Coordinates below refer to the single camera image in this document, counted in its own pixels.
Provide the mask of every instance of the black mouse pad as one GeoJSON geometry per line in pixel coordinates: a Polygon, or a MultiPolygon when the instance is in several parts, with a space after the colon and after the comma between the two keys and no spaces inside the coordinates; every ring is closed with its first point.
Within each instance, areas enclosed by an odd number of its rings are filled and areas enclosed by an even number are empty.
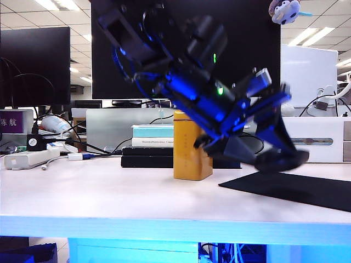
{"type": "Polygon", "coordinates": [[[351,212],[351,182],[283,173],[254,173],[222,187],[351,212]]]}

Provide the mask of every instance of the white desk surface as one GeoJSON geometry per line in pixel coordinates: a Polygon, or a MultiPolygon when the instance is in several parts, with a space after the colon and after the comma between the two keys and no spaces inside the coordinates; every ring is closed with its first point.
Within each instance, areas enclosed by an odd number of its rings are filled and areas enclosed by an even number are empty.
{"type": "MultiPolygon", "coordinates": [[[[250,166],[199,182],[172,171],[121,168],[119,158],[62,159],[47,171],[2,163],[0,235],[351,245],[351,213],[218,186],[254,173],[250,166]]],[[[351,180],[351,164],[291,173],[351,180]]]]}

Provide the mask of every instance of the hanging toy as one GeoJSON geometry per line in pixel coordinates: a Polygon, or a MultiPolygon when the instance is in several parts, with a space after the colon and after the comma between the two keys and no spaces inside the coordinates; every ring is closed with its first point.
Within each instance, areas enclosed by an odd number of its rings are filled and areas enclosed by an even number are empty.
{"type": "Polygon", "coordinates": [[[299,15],[306,15],[307,13],[300,13],[301,0],[273,0],[269,6],[269,14],[272,21],[279,25],[285,25],[295,22],[299,15]]]}

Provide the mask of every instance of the purple sign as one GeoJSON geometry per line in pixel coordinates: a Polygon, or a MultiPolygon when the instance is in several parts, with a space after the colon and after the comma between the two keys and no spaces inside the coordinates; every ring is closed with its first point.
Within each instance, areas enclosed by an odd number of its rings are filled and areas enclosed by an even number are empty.
{"type": "Polygon", "coordinates": [[[23,133],[22,111],[0,111],[2,133],[23,133]]]}

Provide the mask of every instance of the ceiling light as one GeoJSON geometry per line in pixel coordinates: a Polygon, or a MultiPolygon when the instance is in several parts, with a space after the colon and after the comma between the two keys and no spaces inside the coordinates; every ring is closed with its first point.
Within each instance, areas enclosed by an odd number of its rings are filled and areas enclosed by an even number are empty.
{"type": "Polygon", "coordinates": [[[89,83],[93,83],[93,81],[89,78],[86,78],[86,77],[80,77],[80,79],[86,81],[86,82],[89,82],[89,83]]]}
{"type": "Polygon", "coordinates": [[[49,11],[59,11],[57,6],[51,0],[35,0],[38,4],[45,7],[49,11]]]}
{"type": "Polygon", "coordinates": [[[321,38],[328,35],[334,29],[335,29],[334,27],[324,27],[324,29],[322,29],[317,34],[315,34],[313,37],[311,37],[309,40],[307,40],[305,43],[303,43],[302,46],[308,47],[310,45],[313,45],[314,43],[319,41],[321,38]]]}
{"type": "Polygon", "coordinates": [[[83,37],[84,37],[87,41],[89,41],[89,42],[92,41],[92,34],[83,35],[83,37]]]}
{"type": "Polygon", "coordinates": [[[298,35],[293,41],[290,42],[289,46],[294,46],[294,45],[300,44],[302,41],[304,41],[309,36],[313,35],[318,30],[319,30],[318,28],[305,29],[300,35],[298,35]]]}
{"type": "Polygon", "coordinates": [[[344,66],[346,64],[349,64],[351,63],[351,59],[347,59],[347,60],[344,60],[344,61],[341,61],[339,64],[336,64],[338,67],[340,66],[344,66]]]}
{"type": "Polygon", "coordinates": [[[80,11],[81,9],[77,6],[73,0],[55,0],[58,5],[67,8],[68,10],[80,11]]]}
{"type": "Polygon", "coordinates": [[[346,76],[346,75],[349,75],[349,74],[351,74],[351,71],[342,73],[342,74],[338,75],[338,77],[346,76]]]}
{"type": "Polygon", "coordinates": [[[74,67],[70,67],[70,71],[72,71],[74,73],[79,73],[79,70],[74,68],[74,67]]]}

